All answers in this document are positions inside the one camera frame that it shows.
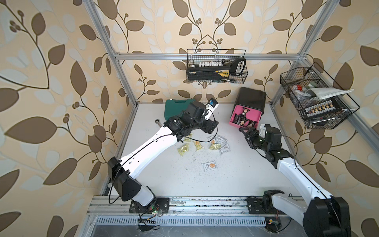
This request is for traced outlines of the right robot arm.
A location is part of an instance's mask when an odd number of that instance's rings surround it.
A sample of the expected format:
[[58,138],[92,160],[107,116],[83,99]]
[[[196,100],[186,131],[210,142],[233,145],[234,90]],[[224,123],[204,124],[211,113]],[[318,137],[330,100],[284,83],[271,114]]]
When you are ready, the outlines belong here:
[[294,156],[282,148],[282,133],[269,124],[261,130],[254,127],[239,129],[250,148],[264,152],[265,159],[281,172],[303,198],[297,203],[280,191],[269,192],[272,206],[298,222],[309,237],[350,237],[349,205],[314,181],[297,163]]

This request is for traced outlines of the black cookie packet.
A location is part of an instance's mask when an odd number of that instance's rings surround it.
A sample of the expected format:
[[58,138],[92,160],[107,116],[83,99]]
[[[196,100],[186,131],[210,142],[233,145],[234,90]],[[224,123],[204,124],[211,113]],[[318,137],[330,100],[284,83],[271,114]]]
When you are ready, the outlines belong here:
[[238,124],[240,126],[244,126],[244,127],[247,127],[248,124],[249,124],[249,120],[245,117],[240,117],[239,120],[238,120]]
[[233,123],[234,123],[234,124],[240,124],[240,121],[241,121],[241,119],[240,119],[240,115],[235,114],[235,117],[234,117]]
[[256,125],[256,121],[253,121],[253,120],[248,120],[248,122],[247,122],[247,127],[255,127],[255,125]]
[[249,111],[250,111],[250,109],[243,108],[243,111],[242,111],[241,115],[245,117]]

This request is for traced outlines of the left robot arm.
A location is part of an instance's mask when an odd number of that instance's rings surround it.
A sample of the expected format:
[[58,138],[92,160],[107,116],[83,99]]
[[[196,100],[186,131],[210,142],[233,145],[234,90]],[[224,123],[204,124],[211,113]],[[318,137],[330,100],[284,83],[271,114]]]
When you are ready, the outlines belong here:
[[201,129],[212,134],[218,122],[210,117],[214,117],[213,112],[217,108],[218,102],[214,98],[207,104],[191,102],[186,110],[170,117],[153,137],[135,151],[120,159],[111,158],[108,161],[111,189],[115,189],[123,201],[133,200],[146,207],[147,211],[152,210],[157,198],[150,188],[143,186],[136,178],[162,152],[187,138],[193,130]]

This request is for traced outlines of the black pink drawer cabinet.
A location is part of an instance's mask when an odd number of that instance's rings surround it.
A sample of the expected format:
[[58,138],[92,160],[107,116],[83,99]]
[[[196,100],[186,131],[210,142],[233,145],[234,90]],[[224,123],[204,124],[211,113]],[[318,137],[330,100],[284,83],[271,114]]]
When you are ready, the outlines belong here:
[[260,110],[264,114],[265,103],[266,103],[266,94],[263,91],[241,87],[237,95],[236,101],[234,103],[234,107],[236,105],[241,105],[248,108]]

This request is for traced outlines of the pink top drawer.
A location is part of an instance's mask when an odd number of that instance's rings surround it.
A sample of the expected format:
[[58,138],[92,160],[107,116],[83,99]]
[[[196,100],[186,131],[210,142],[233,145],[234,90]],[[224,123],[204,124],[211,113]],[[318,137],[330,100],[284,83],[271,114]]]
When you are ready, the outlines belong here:
[[[232,112],[231,119],[230,119],[230,122],[229,122],[229,124],[231,126],[234,126],[234,127],[237,127],[237,128],[244,127],[244,126],[240,126],[238,124],[234,124],[233,123],[235,114],[240,115],[240,117],[244,117],[244,116],[241,115],[241,113],[243,111],[243,108],[248,108],[248,107],[241,106],[241,105],[236,105],[234,107],[234,110]],[[263,115],[263,112],[260,111],[260,110],[257,110],[257,109],[253,109],[253,108],[248,108],[248,109],[250,109],[250,111],[247,113],[247,115],[245,116],[245,118],[253,120],[253,121],[256,121],[256,125],[255,125],[254,128],[257,128],[258,125],[259,125],[260,119],[261,119],[261,117]]]

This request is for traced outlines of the black cookie packet bottom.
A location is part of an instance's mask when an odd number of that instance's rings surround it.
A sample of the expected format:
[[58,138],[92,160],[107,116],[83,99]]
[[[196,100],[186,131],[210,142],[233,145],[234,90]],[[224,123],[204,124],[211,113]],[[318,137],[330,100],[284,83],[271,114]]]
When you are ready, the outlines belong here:
[[248,120],[248,122],[247,122],[247,127],[255,127],[255,125],[256,125],[256,121],[253,121],[253,120]]

